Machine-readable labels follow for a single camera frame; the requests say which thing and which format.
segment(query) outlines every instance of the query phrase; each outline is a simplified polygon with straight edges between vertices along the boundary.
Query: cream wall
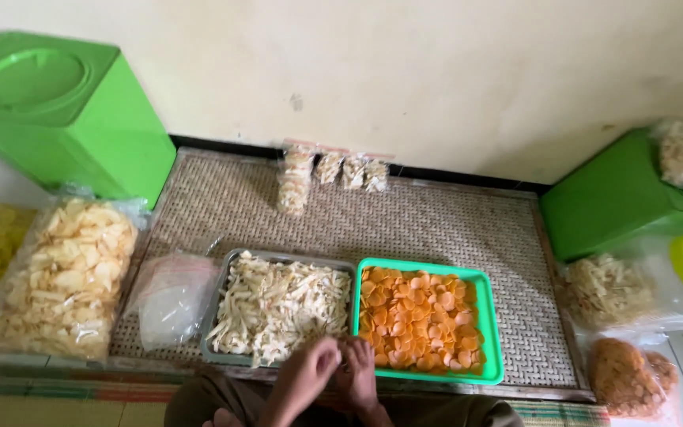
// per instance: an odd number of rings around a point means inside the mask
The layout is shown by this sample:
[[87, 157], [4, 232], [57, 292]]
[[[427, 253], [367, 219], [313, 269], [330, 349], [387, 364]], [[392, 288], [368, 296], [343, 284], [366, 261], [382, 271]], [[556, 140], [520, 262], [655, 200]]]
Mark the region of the cream wall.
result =
[[552, 183], [683, 115], [681, 0], [0, 0], [120, 45], [168, 131]]

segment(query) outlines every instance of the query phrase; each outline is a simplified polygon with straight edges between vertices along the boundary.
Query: woven tray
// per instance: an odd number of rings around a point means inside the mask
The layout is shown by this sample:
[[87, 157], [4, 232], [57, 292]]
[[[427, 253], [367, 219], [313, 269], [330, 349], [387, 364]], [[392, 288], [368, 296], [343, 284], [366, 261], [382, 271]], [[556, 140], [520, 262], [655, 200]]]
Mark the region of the woven tray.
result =
[[[390, 257], [477, 268], [492, 281], [503, 383], [580, 387], [534, 223], [534, 197], [396, 178], [383, 194], [316, 184], [304, 216], [294, 218], [274, 208], [276, 173], [275, 161], [179, 150], [144, 259], [222, 232], [216, 257], [246, 247], [354, 263]], [[201, 357], [197, 340], [145, 353], [135, 316], [120, 321], [110, 354], [175, 361]]]

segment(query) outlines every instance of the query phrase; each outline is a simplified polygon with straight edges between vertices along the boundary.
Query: orange fried snack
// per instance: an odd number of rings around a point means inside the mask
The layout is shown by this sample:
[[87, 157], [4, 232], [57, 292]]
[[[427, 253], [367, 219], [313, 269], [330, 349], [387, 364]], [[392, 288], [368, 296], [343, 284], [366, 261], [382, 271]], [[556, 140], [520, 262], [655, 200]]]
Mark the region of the orange fried snack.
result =
[[481, 375], [487, 357], [476, 301], [476, 285], [454, 274], [365, 267], [358, 335], [379, 367]]

